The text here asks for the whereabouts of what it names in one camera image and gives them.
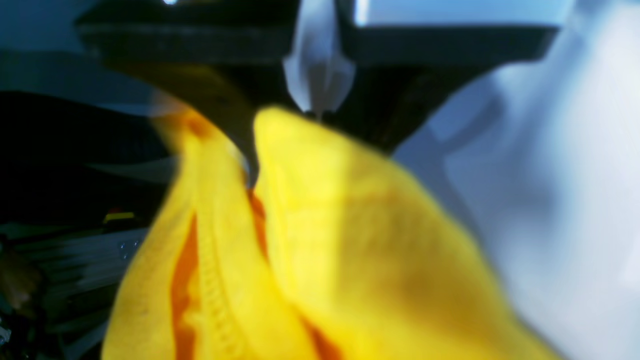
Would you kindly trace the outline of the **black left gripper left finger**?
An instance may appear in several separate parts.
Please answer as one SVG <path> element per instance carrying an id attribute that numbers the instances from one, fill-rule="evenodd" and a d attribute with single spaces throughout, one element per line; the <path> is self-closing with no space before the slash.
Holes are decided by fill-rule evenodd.
<path id="1" fill-rule="evenodd" d="M 254 119 L 265 106 L 294 107 L 283 61 L 299 0 L 101 0 L 75 29 L 87 53 L 192 107 L 242 153 L 248 182 L 259 160 Z"/>

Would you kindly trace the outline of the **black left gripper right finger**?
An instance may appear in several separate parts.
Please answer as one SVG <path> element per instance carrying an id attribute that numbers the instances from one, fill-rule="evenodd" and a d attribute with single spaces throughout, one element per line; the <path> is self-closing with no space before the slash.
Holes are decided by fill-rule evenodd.
<path id="1" fill-rule="evenodd" d="M 339 54 L 354 66 L 323 123 L 393 152 L 456 91 L 541 60 L 573 0 L 335 0 Z"/>

